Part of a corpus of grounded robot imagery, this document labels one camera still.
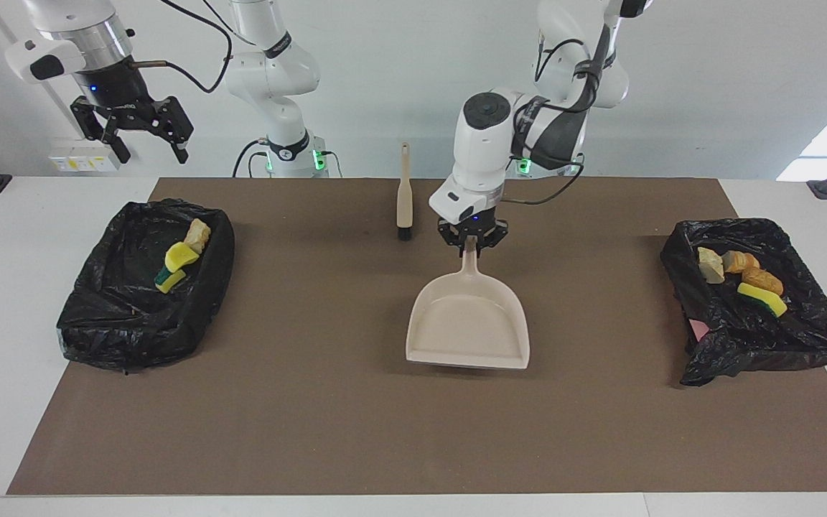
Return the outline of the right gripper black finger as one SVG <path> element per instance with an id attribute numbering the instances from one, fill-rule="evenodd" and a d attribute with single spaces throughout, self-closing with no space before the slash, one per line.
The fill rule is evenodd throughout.
<path id="1" fill-rule="evenodd" d="M 105 127 L 101 134 L 101 141 L 102 144 L 108 145 L 111 148 L 122 164 L 127 164 L 129 158 L 131 158 L 131 153 L 129 153 L 127 145 L 124 143 L 122 138 L 118 136 L 118 131 L 119 127 L 117 121 L 106 121 Z"/>
<path id="2" fill-rule="evenodd" d="M 194 127 L 181 103 L 177 99 L 164 99 L 164 133 L 178 164 L 187 163 L 186 147 L 193 131 Z"/>

